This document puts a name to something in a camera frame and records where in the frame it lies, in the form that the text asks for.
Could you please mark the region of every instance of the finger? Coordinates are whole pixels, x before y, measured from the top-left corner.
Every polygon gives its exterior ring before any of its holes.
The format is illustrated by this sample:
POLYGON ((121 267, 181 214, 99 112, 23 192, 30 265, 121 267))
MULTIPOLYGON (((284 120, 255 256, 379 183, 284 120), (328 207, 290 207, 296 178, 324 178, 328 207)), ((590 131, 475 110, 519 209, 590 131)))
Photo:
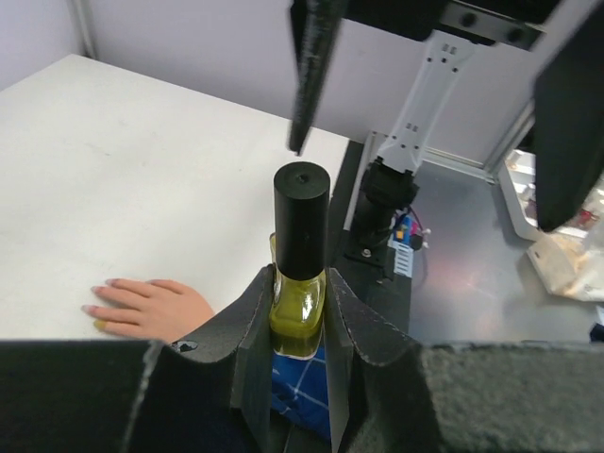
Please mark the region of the finger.
POLYGON ((153 286, 163 288, 164 290, 169 290, 176 294, 188 294, 193 291, 193 289, 189 288, 187 285, 183 285, 182 283, 178 283, 177 281, 173 280, 151 280, 149 283, 153 286))
POLYGON ((147 338, 144 335, 143 329, 140 326, 135 326, 134 324, 112 323, 96 320, 94 321, 94 326, 99 330, 112 335, 120 335, 122 337, 130 338, 147 338))
POLYGON ((90 316, 104 321, 139 324, 143 319, 143 314, 138 310, 108 309, 107 307, 97 307, 95 305, 84 305, 82 309, 90 316))
POLYGON ((146 297, 127 290, 118 290, 110 286, 95 286, 92 288, 92 291, 103 299, 126 305, 132 309, 141 310, 149 303, 149 299, 146 297))
POLYGON ((158 289, 149 283, 145 283, 144 281, 128 280, 126 278, 114 278, 107 280, 107 284, 113 288, 130 291, 143 297, 151 297, 153 294, 158 292, 158 289))

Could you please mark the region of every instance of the blue fabric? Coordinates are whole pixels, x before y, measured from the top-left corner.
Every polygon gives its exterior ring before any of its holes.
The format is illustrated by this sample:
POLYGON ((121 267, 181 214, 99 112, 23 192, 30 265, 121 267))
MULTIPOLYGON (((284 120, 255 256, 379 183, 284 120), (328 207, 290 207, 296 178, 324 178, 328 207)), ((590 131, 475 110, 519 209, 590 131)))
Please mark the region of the blue fabric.
POLYGON ((319 347, 309 361, 274 354, 272 398, 275 411, 329 441, 325 349, 319 347))

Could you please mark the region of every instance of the yellow liquid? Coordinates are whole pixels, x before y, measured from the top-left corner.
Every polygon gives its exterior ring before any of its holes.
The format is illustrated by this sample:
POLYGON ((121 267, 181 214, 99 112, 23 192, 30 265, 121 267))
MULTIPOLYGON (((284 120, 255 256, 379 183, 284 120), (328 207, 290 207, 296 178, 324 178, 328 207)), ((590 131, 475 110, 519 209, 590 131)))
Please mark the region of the yellow liquid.
MULTIPOLYGON (((275 262, 275 235, 271 236, 275 262)), ((294 359, 311 359, 321 341, 325 271, 310 280, 293 280, 276 268, 275 299, 270 314, 275 352, 294 359)))

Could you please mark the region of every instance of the wall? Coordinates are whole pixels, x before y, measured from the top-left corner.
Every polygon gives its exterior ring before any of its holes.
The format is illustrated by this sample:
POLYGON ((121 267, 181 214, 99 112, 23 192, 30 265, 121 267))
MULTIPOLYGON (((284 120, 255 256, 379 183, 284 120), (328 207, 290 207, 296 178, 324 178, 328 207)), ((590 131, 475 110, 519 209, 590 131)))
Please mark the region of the wall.
POLYGON ((0 0, 0 90, 81 50, 68 0, 0 0))
MULTIPOLYGON (((531 82, 595 0, 566 0, 534 52, 480 48, 428 145, 484 162, 530 96, 531 82)), ((289 117, 294 54, 287 0, 90 0, 99 58, 289 117)), ((345 22, 316 125, 362 141, 388 132, 424 44, 345 22)))

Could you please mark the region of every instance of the tabletop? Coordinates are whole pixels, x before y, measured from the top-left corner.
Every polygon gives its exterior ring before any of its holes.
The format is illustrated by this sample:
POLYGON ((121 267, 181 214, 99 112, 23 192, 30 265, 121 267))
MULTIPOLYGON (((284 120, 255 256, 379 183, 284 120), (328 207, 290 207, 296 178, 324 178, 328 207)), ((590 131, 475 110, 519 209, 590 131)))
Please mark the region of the tabletop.
MULTIPOLYGON (((215 310, 270 261, 289 121, 70 56, 0 92, 0 338, 108 338, 107 278, 171 278, 215 310)), ((347 138, 303 159, 332 187, 347 138)))

